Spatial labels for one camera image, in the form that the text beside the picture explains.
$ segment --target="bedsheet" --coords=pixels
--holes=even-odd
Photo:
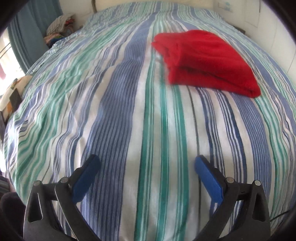
[[[160,32],[190,29],[231,44],[262,95],[168,85],[151,42]],[[271,217],[295,202],[295,86],[213,11],[166,2],[108,8],[56,43],[33,73],[4,140],[24,202],[33,181],[70,176],[90,154],[102,170],[78,207],[102,240],[193,240],[216,208],[194,172],[199,154],[239,182],[260,180]],[[238,210],[239,204],[223,234]]]

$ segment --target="wall switch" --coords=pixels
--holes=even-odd
[[[226,11],[233,12],[232,5],[227,1],[219,1],[218,2],[218,7],[222,8],[222,9],[224,9]]]

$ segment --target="headboard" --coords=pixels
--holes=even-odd
[[[134,1],[133,0],[100,0],[100,1],[96,1],[96,8],[99,11],[99,10],[106,9],[119,4],[136,2],[136,1],[147,2],[149,0],[134,0]],[[213,3],[214,0],[163,0],[163,1],[177,2],[177,3],[186,4],[186,5],[190,5],[198,8],[213,9],[214,7],[214,3]]]

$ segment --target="folded red cloth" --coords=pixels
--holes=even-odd
[[[161,33],[155,36],[152,46],[169,68],[170,84],[225,90],[251,98],[261,94],[248,64],[213,33]]]

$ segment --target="blue pad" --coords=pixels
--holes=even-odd
[[[201,181],[203,182],[207,192],[212,198],[212,201],[220,205],[223,201],[223,188],[215,179],[213,173],[208,169],[201,157],[196,157],[194,168]]]
[[[87,167],[73,186],[73,203],[78,203],[83,200],[85,194],[89,190],[90,185],[94,182],[95,177],[102,166],[98,156],[96,155],[91,155],[87,162],[89,162]]]

